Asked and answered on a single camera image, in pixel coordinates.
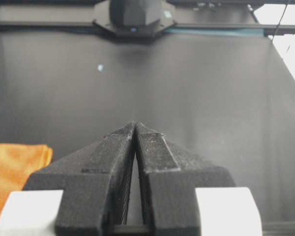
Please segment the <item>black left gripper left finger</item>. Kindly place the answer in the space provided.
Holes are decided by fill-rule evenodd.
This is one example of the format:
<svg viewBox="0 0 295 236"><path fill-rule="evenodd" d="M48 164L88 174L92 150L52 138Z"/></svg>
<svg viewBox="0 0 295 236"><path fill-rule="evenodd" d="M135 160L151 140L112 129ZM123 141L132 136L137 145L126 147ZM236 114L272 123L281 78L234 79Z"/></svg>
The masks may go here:
<svg viewBox="0 0 295 236"><path fill-rule="evenodd" d="M126 222L135 123L32 173L0 214L0 236L102 236Z"/></svg>

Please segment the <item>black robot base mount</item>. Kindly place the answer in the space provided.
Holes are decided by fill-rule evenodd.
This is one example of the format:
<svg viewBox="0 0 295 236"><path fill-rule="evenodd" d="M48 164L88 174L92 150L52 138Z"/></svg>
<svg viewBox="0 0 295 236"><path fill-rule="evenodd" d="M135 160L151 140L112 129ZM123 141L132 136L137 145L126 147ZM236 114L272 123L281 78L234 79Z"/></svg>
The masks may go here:
<svg viewBox="0 0 295 236"><path fill-rule="evenodd" d="M175 26L175 7L164 0L105 0L94 6L92 23L117 37L154 37Z"/></svg>

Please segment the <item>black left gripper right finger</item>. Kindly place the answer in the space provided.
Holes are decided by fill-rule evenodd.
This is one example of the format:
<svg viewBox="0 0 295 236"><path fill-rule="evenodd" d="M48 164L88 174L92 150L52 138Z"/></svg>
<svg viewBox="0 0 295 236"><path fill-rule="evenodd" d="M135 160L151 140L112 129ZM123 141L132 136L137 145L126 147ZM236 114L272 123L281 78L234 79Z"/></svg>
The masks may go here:
<svg viewBox="0 0 295 236"><path fill-rule="evenodd" d="M252 193L228 169L141 123L135 127L144 221L155 236L260 236Z"/></svg>

